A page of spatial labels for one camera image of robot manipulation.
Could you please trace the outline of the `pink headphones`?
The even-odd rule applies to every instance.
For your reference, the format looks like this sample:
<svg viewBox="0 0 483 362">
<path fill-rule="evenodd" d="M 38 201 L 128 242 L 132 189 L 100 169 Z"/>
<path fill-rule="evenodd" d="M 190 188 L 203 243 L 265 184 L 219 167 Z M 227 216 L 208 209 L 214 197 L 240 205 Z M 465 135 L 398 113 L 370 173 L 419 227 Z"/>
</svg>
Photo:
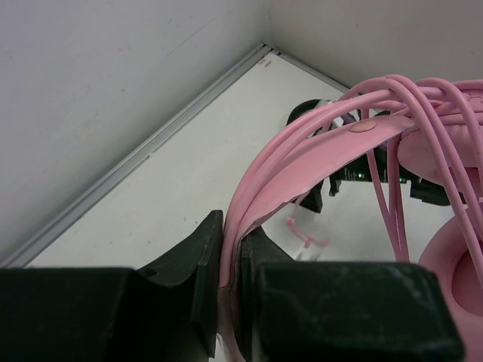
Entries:
<svg viewBox="0 0 483 362">
<path fill-rule="evenodd" d="M 374 155 L 383 143 L 388 183 L 380 181 Z M 241 178 L 228 208 L 220 259 L 219 331 L 230 361 L 242 360 L 234 302 L 242 238 L 362 155 L 398 261 L 409 258 L 399 168 L 444 188 L 454 216 L 420 260 L 438 276 L 465 359 L 482 359 L 482 82 L 388 75 L 363 81 L 337 102 L 289 124 Z"/>
</svg>

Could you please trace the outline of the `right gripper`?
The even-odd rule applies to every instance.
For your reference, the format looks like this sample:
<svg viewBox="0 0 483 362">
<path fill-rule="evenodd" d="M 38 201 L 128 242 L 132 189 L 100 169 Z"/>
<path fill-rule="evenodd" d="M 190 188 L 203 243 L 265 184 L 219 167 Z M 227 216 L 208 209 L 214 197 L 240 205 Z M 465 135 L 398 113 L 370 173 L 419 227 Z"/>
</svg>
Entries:
<svg viewBox="0 0 483 362">
<path fill-rule="evenodd" d="M 319 106 L 324 106 L 329 104 L 328 100 L 307 100 L 298 106 L 296 106 L 288 116 L 286 124 L 291 124 L 296 121 L 302 115 L 312 111 Z M 387 171 L 387 145 L 378 146 L 374 150 L 374 155 L 376 159 L 377 172 L 382 183 L 389 182 L 389 174 Z M 331 197 L 335 196 L 340 190 L 340 184 L 343 181 L 354 181 L 354 182 L 371 182 L 372 178 L 370 176 L 368 158 L 365 155 L 351 161 L 341 170 L 336 171 L 328 177 L 330 188 L 329 195 Z M 409 170 L 400 167 L 399 168 L 399 182 L 401 184 L 410 183 L 410 196 L 417 200 L 420 200 L 427 204 L 433 204 L 436 206 L 448 206 L 450 201 L 444 188 L 440 185 L 432 183 L 427 179 L 420 176 L 416 176 Z M 312 211 L 313 213 L 321 213 L 322 210 L 322 198 L 321 198 L 321 188 L 323 182 L 317 183 L 309 191 L 308 195 L 301 201 L 301 207 Z"/>
</svg>

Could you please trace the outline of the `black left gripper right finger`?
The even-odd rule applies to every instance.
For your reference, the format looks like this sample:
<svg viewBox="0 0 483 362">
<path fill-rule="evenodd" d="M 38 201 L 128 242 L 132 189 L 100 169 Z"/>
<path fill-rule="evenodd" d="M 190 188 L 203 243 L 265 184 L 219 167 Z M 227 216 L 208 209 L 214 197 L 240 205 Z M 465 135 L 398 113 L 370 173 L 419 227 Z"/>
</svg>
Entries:
<svg viewBox="0 0 483 362">
<path fill-rule="evenodd" d="M 437 277 L 410 263 L 300 262 L 262 229 L 241 242 L 248 361 L 462 361 Z"/>
</svg>

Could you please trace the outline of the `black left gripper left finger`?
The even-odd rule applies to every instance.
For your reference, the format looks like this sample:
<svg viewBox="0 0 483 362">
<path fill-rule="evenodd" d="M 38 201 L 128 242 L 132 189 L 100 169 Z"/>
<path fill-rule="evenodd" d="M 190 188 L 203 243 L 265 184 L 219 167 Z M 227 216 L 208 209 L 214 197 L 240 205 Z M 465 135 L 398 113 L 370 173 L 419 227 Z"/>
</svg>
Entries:
<svg viewBox="0 0 483 362">
<path fill-rule="evenodd" d="M 3 361 L 207 361 L 223 214 L 139 269 L 4 268 Z"/>
</svg>

